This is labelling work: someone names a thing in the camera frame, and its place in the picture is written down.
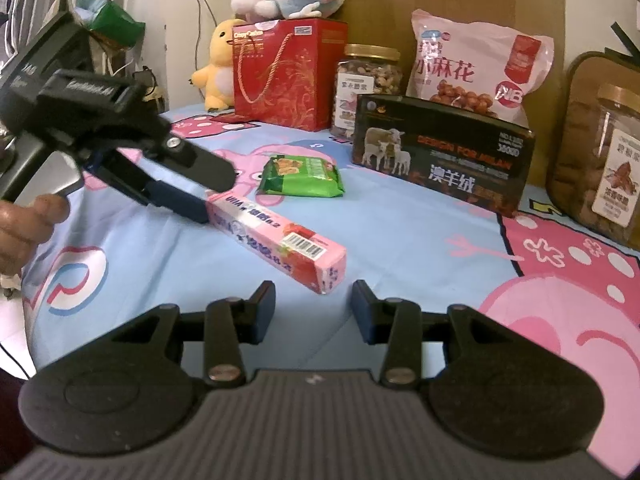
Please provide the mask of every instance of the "wooden headboard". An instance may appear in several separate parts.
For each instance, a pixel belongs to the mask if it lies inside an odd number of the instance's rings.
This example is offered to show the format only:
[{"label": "wooden headboard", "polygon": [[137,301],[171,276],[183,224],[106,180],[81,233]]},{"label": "wooden headboard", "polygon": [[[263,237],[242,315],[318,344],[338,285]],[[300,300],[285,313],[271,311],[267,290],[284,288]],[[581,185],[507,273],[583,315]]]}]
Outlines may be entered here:
[{"label": "wooden headboard", "polygon": [[544,186],[561,94],[564,64],[564,0],[346,0],[332,18],[349,23],[350,43],[391,46],[402,53],[404,81],[415,59],[411,13],[424,9],[457,22],[492,22],[556,42],[554,67],[543,87],[525,100],[537,135],[529,182]]}]

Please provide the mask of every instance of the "white pom-pom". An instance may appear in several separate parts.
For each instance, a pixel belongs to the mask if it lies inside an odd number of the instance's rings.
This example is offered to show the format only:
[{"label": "white pom-pom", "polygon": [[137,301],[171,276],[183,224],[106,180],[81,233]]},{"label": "white pom-pom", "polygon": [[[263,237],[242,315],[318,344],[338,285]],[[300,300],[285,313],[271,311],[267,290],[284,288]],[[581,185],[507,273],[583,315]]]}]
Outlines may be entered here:
[{"label": "white pom-pom", "polygon": [[268,20],[277,18],[280,15],[280,8],[273,0],[261,0],[256,2],[254,11],[256,14],[263,18],[267,18]]},{"label": "white pom-pom", "polygon": [[231,0],[231,10],[236,14],[246,14],[254,10],[255,0]]}]

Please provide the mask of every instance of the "black box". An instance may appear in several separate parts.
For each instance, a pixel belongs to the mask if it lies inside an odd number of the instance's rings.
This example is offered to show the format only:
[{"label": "black box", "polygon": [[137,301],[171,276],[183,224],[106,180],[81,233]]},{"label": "black box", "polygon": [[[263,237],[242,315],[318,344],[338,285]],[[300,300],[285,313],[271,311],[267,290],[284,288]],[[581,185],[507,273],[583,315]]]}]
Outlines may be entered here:
[{"label": "black box", "polygon": [[353,162],[512,216],[535,142],[533,132],[517,124],[422,99],[368,94],[358,96]]}]

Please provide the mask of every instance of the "ribbed gray surface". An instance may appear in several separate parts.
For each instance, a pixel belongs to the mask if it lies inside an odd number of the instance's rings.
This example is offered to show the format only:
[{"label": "ribbed gray surface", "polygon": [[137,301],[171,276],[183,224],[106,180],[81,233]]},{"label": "ribbed gray surface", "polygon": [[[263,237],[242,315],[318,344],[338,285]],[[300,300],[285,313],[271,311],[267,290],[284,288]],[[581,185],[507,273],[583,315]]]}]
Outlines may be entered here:
[{"label": "ribbed gray surface", "polygon": [[164,442],[89,460],[39,449],[6,480],[613,480],[585,452],[539,463],[469,450],[420,399],[367,372],[260,372],[209,394]]}]

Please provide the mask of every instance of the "pink snack bag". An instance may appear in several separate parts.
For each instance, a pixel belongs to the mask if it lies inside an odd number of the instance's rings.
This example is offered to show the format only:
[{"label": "pink snack bag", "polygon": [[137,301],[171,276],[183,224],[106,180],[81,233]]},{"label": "pink snack bag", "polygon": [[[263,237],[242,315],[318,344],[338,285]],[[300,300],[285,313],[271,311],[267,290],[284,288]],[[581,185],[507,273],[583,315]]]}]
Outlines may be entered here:
[{"label": "pink snack bag", "polygon": [[523,97],[554,60],[554,40],[492,23],[412,14],[417,55],[406,94],[527,126]]},{"label": "pink snack bag", "polygon": [[318,294],[344,279],[347,250],[233,192],[207,201],[209,222]]}]

